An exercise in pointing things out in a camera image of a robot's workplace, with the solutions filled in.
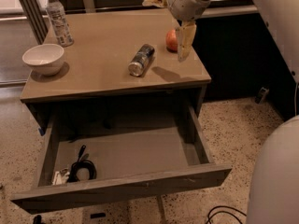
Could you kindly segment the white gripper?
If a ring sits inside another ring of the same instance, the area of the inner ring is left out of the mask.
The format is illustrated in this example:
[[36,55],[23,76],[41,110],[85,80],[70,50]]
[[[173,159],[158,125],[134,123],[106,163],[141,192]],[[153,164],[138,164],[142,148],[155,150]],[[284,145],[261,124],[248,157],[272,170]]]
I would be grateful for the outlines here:
[[178,41],[178,60],[185,61],[192,49],[196,33],[195,21],[208,7],[210,0],[144,0],[144,7],[167,7],[176,20],[183,21],[178,26],[176,37]]

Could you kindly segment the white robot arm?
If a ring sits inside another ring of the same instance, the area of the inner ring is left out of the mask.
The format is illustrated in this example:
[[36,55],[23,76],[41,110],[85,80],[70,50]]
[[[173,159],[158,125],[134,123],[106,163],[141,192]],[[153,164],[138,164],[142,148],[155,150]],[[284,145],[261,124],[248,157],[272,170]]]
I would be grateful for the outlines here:
[[[285,63],[280,74],[269,76],[281,100],[298,104],[299,0],[252,0]],[[176,29],[178,59],[190,53],[195,21],[210,0],[144,0],[145,7],[166,7],[181,21]],[[246,224],[299,224],[299,120],[296,116],[278,126],[265,140],[250,182]]]

